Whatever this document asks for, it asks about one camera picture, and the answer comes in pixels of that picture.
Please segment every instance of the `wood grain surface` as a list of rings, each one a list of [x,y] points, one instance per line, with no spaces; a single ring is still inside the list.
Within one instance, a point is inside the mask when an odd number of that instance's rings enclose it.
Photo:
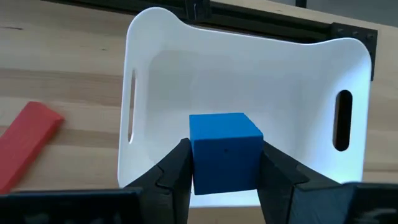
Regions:
[[[379,31],[364,180],[398,182],[398,29],[265,0],[216,0]],[[28,101],[66,122],[15,190],[116,188],[124,46],[133,16],[0,0],[0,134]],[[190,223],[264,223],[259,208],[194,209]]]

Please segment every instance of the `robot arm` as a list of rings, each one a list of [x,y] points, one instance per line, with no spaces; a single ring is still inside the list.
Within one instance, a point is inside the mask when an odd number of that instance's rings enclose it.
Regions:
[[[398,185],[339,184],[264,143],[257,192],[267,224],[398,223]],[[0,196],[0,223],[186,224],[193,159],[189,139],[119,190]]]

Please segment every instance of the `blue cube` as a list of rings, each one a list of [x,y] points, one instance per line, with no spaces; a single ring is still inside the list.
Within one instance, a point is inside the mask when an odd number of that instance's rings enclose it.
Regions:
[[[195,195],[257,187],[261,131],[243,113],[189,116]]]

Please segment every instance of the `red block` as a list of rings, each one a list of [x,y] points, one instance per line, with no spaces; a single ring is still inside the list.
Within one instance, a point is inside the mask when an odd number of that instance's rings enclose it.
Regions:
[[[63,117],[29,102],[0,137],[0,194],[8,193],[53,136]]]

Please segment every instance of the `white plastic bin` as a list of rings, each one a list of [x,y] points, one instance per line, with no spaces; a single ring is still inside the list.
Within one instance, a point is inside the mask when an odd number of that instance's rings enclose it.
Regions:
[[[370,77],[369,53],[355,39],[296,44],[199,29],[166,9],[146,9],[127,32],[119,185],[189,137],[188,115],[229,112],[245,113],[267,142],[319,173],[341,183],[360,181]],[[332,139],[342,90],[353,104],[349,147],[340,152]],[[192,207],[253,205],[259,205],[255,190],[191,197]]]

